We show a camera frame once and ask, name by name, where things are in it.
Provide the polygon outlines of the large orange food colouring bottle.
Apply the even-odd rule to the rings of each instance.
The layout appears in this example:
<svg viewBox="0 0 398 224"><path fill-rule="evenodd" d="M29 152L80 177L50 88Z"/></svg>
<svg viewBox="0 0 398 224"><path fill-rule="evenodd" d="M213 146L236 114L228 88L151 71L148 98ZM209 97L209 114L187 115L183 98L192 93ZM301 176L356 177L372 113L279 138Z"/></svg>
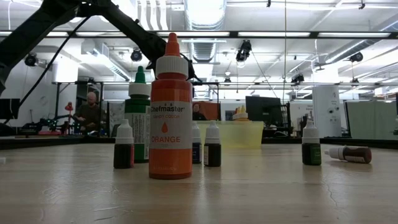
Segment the large orange food colouring bottle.
<svg viewBox="0 0 398 224"><path fill-rule="evenodd" d="M173 32L156 61L150 95L149 177L185 179L192 174L192 84L188 61Z"/></svg>

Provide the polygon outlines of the large green food colouring bottle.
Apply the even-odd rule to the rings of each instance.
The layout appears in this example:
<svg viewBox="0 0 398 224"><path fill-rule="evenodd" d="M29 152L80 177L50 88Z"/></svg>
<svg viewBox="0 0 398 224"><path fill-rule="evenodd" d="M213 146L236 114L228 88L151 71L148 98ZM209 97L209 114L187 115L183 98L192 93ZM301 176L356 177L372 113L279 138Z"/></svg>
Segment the large green food colouring bottle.
<svg viewBox="0 0 398 224"><path fill-rule="evenodd" d="M134 138L134 162L149 161L150 91L144 67L139 66L135 80L129 84L129 99L125 100L124 117L129 120Z"/></svg>

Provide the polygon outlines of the small blue food colouring bottle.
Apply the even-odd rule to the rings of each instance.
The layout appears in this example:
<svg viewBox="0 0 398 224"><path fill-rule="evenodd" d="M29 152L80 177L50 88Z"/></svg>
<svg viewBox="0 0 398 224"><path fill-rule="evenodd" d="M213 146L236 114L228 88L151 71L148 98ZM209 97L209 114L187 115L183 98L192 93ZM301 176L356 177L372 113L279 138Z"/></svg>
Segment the small blue food colouring bottle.
<svg viewBox="0 0 398 224"><path fill-rule="evenodd" d="M192 123L192 163L201 164L202 160L202 148L201 148L201 136L200 128L196 121Z"/></svg>

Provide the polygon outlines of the small black food colouring bottle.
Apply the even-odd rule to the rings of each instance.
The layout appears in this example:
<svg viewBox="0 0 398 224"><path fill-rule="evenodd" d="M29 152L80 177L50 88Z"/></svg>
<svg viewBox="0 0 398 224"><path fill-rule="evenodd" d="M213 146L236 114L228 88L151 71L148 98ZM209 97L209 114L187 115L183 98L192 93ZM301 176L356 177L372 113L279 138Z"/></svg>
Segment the small black food colouring bottle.
<svg viewBox="0 0 398 224"><path fill-rule="evenodd" d="M211 121L206 129L203 162L207 167L221 166L220 130L216 125L216 121Z"/></svg>

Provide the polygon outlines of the small red food colouring bottle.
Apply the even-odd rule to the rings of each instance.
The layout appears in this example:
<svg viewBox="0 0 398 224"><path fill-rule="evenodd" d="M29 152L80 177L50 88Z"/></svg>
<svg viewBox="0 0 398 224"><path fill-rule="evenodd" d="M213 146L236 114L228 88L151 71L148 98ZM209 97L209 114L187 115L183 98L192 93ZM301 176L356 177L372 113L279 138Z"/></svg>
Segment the small red food colouring bottle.
<svg viewBox="0 0 398 224"><path fill-rule="evenodd" d="M134 167L134 137L127 119L123 119L117 128L113 167L115 169Z"/></svg>

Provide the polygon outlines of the small green food colouring bottle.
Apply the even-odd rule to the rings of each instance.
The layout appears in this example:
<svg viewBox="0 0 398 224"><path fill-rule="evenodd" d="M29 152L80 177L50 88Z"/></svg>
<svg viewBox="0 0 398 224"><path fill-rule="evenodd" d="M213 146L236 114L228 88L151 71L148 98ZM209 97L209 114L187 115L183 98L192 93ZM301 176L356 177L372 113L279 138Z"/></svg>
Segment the small green food colouring bottle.
<svg viewBox="0 0 398 224"><path fill-rule="evenodd" d="M302 163L308 166L320 166L322 164L319 132L311 119L307 121L303 128Z"/></svg>

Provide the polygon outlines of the small brown food colouring bottle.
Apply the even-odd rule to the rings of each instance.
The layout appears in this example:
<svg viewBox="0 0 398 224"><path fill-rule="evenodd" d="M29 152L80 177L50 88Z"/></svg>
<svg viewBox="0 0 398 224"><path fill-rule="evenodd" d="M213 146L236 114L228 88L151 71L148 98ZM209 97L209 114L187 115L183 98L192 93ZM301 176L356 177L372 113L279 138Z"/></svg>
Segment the small brown food colouring bottle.
<svg viewBox="0 0 398 224"><path fill-rule="evenodd" d="M372 161L372 152L369 147L341 146L325 151L325 154L339 161L369 164Z"/></svg>

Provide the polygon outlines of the orange partition panel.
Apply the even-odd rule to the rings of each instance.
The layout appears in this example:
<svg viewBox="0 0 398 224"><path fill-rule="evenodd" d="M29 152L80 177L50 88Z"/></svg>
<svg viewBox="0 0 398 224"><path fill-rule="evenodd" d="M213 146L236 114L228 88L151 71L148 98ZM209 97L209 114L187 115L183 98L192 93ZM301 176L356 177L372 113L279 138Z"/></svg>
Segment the orange partition panel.
<svg viewBox="0 0 398 224"><path fill-rule="evenodd" d="M220 120L221 115L219 112L220 106L218 103L214 103L211 101L196 101L194 103L200 104L200 112L205 115L207 121L210 120Z"/></svg>

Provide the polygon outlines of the person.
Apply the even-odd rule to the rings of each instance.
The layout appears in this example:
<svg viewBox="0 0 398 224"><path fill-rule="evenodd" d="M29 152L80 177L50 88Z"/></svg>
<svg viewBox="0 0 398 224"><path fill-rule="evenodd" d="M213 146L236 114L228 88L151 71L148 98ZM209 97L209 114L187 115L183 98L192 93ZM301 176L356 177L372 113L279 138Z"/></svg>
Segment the person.
<svg viewBox="0 0 398 224"><path fill-rule="evenodd" d="M89 135L92 131L99 130L103 112L96 103L97 97L94 92L89 92L86 99L86 103L76 110L73 119L80 125L80 131Z"/></svg>
<svg viewBox="0 0 398 224"><path fill-rule="evenodd" d="M199 103L193 104L192 117L193 117L194 121L206 121L207 120L205 115L200 112L200 104Z"/></svg>

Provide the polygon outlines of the black metal rack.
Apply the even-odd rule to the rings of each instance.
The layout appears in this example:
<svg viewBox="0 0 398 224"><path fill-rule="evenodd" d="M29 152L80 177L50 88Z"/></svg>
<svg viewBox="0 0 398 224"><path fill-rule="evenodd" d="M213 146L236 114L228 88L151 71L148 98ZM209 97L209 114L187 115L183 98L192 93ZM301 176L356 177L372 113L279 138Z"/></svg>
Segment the black metal rack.
<svg viewBox="0 0 398 224"><path fill-rule="evenodd" d="M103 108L102 94L104 91L104 84L102 82L90 81L76 81L74 83L57 83L56 100L55 100L55 115L51 122L52 129L59 131L64 135L84 135L80 131L80 125L73 119L76 110L85 104L86 96L89 92L96 94L96 103L103 112L100 128L98 131L92 131L89 135L84 136L98 136L103 134L103 123L106 121L105 112Z"/></svg>

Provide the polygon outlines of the white round column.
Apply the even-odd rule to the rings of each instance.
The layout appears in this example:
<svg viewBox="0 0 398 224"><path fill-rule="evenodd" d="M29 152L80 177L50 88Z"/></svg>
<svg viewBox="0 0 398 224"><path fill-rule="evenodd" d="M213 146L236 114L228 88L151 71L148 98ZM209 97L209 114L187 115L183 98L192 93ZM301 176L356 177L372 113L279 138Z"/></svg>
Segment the white round column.
<svg viewBox="0 0 398 224"><path fill-rule="evenodd" d="M338 86L315 86L313 88L313 115L319 136L341 136L341 110Z"/></svg>

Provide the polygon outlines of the black overhead frame beam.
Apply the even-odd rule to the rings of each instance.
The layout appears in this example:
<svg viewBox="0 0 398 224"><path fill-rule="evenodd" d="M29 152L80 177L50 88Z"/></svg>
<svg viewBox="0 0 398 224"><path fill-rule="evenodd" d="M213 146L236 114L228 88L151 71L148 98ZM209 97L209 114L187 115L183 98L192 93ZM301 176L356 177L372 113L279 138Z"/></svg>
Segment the black overhead frame beam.
<svg viewBox="0 0 398 224"><path fill-rule="evenodd" d="M66 37L71 31L51 31L47 37ZM175 32L182 38L204 38L204 39L398 39L398 31L395 32L318 32L318 31L149 31L151 34L162 38ZM127 38L122 32L111 31L81 31L75 34L76 37L88 38Z"/></svg>

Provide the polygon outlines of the black metal table frame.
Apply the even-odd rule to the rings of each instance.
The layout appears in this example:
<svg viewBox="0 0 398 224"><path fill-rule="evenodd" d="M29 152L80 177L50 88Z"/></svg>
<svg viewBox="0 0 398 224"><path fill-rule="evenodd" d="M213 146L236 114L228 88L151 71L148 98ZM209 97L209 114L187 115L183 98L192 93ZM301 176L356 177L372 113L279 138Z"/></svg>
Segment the black metal table frame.
<svg viewBox="0 0 398 224"><path fill-rule="evenodd" d="M15 138L0 139L0 150L30 147L61 146L70 144L111 144L115 138L73 137L73 138ZM321 138L321 144L368 146L380 149L398 150L398 140L372 140L352 138Z"/></svg>

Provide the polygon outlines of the green partition wall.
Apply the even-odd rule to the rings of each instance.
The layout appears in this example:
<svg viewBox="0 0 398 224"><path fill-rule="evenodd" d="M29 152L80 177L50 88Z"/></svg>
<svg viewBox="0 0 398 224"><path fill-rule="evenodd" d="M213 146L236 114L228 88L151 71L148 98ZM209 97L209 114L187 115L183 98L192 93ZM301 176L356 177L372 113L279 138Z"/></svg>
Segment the green partition wall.
<svg viewBox="0 0 398 224"><path fill-rule="evenodd" d="M394 134L398 131L394 101L349 101L346 108L353 139L398 140L398 134Z"/></svg>

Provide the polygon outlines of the black wall screen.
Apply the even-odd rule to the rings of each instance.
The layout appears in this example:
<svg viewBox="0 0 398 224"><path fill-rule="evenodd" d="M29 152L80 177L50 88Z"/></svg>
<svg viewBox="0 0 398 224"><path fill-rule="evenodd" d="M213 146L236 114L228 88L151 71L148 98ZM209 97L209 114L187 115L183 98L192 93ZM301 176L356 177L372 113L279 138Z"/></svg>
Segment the black wall screen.
<svg viewBox="0 0 398 224"><path fill-rule="evenodd" d="M0 98L0 119L17 119L20 101L18 98Z"/></svg>

